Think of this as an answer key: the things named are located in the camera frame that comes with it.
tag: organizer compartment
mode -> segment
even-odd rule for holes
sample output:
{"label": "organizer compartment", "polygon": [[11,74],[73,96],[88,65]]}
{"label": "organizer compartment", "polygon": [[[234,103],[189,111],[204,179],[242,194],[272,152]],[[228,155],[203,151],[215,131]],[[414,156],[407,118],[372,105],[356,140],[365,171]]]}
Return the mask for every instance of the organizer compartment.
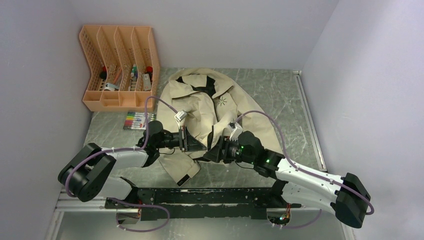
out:
{"label": "organizer compartment", "polygon": [[[160,64],[149,26],[83,26],[79,39],[87,58],[91,77],[82,101],[93,112],[144,111],[147,97],[156,95]],[[137,66],[136,82],[132,81],[131,70]],[[103,66],[106,79],[100,78]],[[143,91],[143,74],[146,67],[153,68],[151,90]],[[106,84],[119,79],[119,90],[104,90]],[[152,111],[154,100],[149,100],[147,110]]]}

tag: jacket collar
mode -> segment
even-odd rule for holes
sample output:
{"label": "jacket collar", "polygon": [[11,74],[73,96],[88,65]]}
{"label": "jacket collar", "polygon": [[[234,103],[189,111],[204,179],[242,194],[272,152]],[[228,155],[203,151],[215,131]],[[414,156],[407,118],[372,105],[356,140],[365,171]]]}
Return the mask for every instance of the jacket collar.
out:
{"label": "jacket collar", "polygon": [[216,98],[224,94],[228,91],[234,84],[233,80],[222,74],[220,72],[214,71],[209,68],[186,68],[181,71],[178,71],[169,77],[169,86],[170,86],[170,96],[173,99],[182,98],[194,93],[198,93],[198,91],[193,90],[190,84],[178,82],[177,79],[179,77],[188,76],[188,75],[199,75],[199,80],[206,79],[205,76],[209,76],[210,78],[215,80],[215,91],[216,93],[212,96],[212,98]]}

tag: black embroidered logo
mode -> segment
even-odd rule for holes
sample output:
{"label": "black embroidered logo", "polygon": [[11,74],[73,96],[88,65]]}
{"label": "black embroidered logo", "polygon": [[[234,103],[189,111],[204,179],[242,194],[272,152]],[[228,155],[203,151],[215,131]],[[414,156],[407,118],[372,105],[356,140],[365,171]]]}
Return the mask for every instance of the black embroidered logo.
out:
{"label": "black embroidered logo", "polygon": [[222,105],[224,105],[225,106],[225,104],[227,103],[227,101],[226,101],[227,99],[226,98],[224,98],[223,96],[219,99],[219,102],[218,102],[218,104],[219,104],[219,106],[222,106]]}

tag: beige cloth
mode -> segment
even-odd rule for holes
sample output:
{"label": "beige cloth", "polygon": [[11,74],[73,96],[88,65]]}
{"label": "beige cloth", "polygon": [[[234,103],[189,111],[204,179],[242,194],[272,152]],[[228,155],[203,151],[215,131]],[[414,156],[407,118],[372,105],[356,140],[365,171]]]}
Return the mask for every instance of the beige cloth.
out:
{"label": "beige cloth", "polygon": [[[207,76],[215,80],[216,93],[212,97],[205,92],[193,90],[193,87],[205,87]],[[179,77],[182,77],[183,83],[176,81]],[[237,116],[249,110],[263,112],[253,98],[235,81],[209,68],[188,68],[173,74],[169,77],[160,98],[177,111],[188,112],[185,125],[190,134],[205,146],[208,145],[208,135],[213,126],[212,148],[217,144],[220,136],[230,135],[227,125]],[[175,113],[165,104],[158,103],[157,120],[163,124],[163,129],[172,133],[178,132],[174,116]],[[266,116],[250,113],[243,117],[242,127],[244,131],[251,131],[258,137],[266,149],[282,152],[276,132]],[[181,186],[188,177],[192,178],[200,170],[200,165],[193,159],[202,157],[205,152],[181,152],[176,149],[172,155],[162,154],[159,161],[174,181]]]}

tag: gray marble tabletop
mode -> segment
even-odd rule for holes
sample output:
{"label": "gray marble tabletop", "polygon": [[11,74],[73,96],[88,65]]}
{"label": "gray marble tabletop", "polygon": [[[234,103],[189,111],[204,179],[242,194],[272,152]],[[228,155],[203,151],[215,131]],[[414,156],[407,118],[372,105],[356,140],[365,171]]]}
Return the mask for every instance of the gray marble tabletop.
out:
{"label": "gray marble tabletop", "polygon": [[[168,82],[170,75],[182,68],[163,67],[157,95]],[[305,115],[304,104],[299,87],[291,70],[215,68],[237,82],[253,99],[270,114],[281,126],[288,154],[294,161],[308,167],[319,169],[314,152],[311,130]],[[142,132],[124,130],[126,112],[94,112],[85,139],[85,144],[96,143],[101,147],[134,146]],[[244,169],[232,163],[224,166],[215,163],[200,163],[201,170],[183,188],[242,188],[270,187],[275,182],[254,170]],[[177,184],[156,161],[149,167],[130,167],[113,171],[111,176],[123,176],[140,188],[178,188]]]}

